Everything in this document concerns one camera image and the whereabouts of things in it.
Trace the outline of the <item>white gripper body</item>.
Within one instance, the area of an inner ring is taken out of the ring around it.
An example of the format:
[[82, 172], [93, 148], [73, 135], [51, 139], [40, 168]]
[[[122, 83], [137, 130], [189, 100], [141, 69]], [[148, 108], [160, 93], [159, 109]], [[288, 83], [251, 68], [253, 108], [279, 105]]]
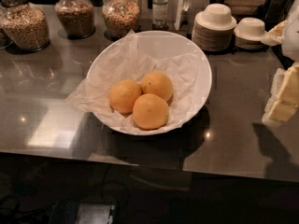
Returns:
[[295, 0], [287, 19], [266, 32], [261, 42], [268, 46], [280, 45], [282, 54], [299, 61], [299, 1]]

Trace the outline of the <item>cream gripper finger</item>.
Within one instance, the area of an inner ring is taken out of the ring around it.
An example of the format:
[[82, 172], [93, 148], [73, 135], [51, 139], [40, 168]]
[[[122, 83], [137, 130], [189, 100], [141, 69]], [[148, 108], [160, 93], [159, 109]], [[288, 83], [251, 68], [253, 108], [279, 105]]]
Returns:
[[270, 98], [265, 106], [262, 123], [278, 127], [299, 110], [299, 64], [274, 74]]

